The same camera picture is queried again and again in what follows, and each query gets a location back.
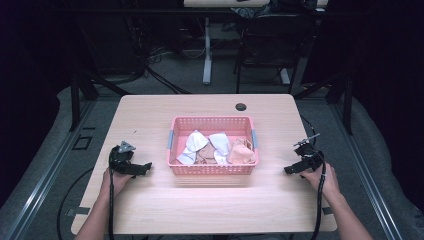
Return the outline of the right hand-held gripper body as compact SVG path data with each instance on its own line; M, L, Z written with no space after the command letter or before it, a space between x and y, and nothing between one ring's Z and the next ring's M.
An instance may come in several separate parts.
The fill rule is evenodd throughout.
M319 167L322 167L322 170L325 170L323 153L317 150L314 145L310 143L310 141L314 140L316 137L318 137L318 134L307 137L306 139L300 140L294 144L295 153L301 157L299 162L301 163L301 168L304 168L304 171L315 171Z

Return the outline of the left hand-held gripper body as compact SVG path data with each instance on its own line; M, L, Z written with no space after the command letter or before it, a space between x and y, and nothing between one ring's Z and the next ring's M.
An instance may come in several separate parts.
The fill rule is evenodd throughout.
M135 147L126 141L113 147L109 154L109 167L118 173L131 175L138 171L136 164L131 163Z

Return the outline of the person's left hand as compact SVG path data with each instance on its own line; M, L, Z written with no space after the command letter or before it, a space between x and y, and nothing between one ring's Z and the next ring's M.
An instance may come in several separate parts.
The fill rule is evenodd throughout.
M125 187L127 182L132 178L131 175L121 173L110 174L110 169L107 168L103 173L103 181L99 193L100 198L106 199L110 195L110 185L114 187L114 195L117 196Z

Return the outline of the person's right hand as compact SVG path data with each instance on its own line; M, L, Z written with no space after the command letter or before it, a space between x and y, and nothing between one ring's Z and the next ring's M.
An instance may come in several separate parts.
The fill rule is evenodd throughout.
M319 189L320 181L324 179L322 193L328 203L334 202L341 195L337 174L329 163L323 164L315 171L305 170L300 175L306 178L315 190Z

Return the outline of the peach face mask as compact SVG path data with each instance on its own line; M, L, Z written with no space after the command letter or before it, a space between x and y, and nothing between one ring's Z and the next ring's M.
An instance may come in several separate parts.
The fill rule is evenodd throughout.
M252 143L247 139L236 139L227 160L231 164L253 164L256 161Z

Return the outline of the crumpled cloths in basket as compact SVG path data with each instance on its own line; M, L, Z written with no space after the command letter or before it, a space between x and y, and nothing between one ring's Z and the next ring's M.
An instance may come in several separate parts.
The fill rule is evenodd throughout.
M186 140L183 152L177 160L184 165L193 165L196 161L197 152L203 149L209 140L198 130L193 131Z

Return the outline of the brown face mask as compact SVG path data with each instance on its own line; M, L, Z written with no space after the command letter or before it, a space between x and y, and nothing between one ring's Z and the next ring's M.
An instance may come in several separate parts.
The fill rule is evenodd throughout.
M215 148L211 143L206 144L196 152L196 164L216 164Z

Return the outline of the black metal stand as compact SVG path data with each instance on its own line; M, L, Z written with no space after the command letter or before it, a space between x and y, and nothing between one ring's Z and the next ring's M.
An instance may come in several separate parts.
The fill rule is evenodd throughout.
M336 104L340 99L343 99L342 124L347 133L352 135L353 79L350 71L337 73L324 81L315 83L306 90L295 94L294 98L305 98L326 85L330 86L330 90L325 97L328 104Z
M105 78L90 71L80 70L76 71L71 79L71 110L72 110L72 123L69 129L70 132L74 131L81 121L80 111L80 93L88 101L96 101L99 93L94 84L100 84L120 96L129 95L129 92L116 86L115 84L107 81Z

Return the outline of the pink plastic basket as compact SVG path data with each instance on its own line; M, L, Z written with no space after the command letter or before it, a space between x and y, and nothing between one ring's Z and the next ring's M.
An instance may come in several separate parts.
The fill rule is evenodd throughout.
M252 143L256 161L253 164L196 164L184 165L177 160L189 135L198 130L208 140L215 133L225 133L229 150L236 139ZM259 163L256 132L248 116L177 116L173 119L168 138L167 164L175 175L249 175Z

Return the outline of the pale blue face mask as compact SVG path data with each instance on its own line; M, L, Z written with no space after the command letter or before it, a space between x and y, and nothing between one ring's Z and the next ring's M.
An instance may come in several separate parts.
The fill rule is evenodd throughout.
M215 133L209 136L209 141L215 148L214 158L218 164L227 164L229 155L229 139L223 132Z

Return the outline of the white desk leg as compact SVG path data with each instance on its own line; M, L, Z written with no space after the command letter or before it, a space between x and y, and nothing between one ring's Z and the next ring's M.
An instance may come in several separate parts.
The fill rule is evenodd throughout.
M205 61L204 61L204 69L203 69L203 80L202 82L205 85L209 85L211 83L211 74L212 74L212 54L211 54L211 38L210 38L210 22L209 19L205 19Z

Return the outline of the black chair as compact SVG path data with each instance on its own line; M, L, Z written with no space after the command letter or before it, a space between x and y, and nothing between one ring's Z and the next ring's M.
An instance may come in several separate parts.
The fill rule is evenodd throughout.
M309 54L318 28L317 20L300 13L269 14L245 20L233 70L237 75L236 92L242 86L242 68L273 68L277 76L284 69L291 69L288 84L291 92L299 62Z

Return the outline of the grey cloth bundle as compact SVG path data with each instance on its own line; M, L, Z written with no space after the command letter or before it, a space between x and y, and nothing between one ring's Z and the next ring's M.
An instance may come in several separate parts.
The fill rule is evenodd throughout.
M263 5L261 8L251 7L232 7L231 11L241 16L242 18L256 18L263 15L269 15L278 7L278 0L269 0L269 2Z

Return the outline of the aluminium floor rail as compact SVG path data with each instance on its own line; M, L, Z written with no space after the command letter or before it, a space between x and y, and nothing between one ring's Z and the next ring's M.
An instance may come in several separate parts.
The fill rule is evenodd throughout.
M365 162L365 158L357 145L356 139L350 135L343 123L343 114L339 107L334 104L329 105L330 111L335 118L336 124L343 138L347 142L349 149L353 155L353 163L361 183L367 193L368 199L372 205L375 215L377 216L380 226L382 227L388 240L405 240L396 225L393 215L390 213L386 201L383 199L376 182Z
M21 180L0 208L0 240L21 240L57 177L81 125L96 103L83 104L80 122L73 131L66 125L64 106Z

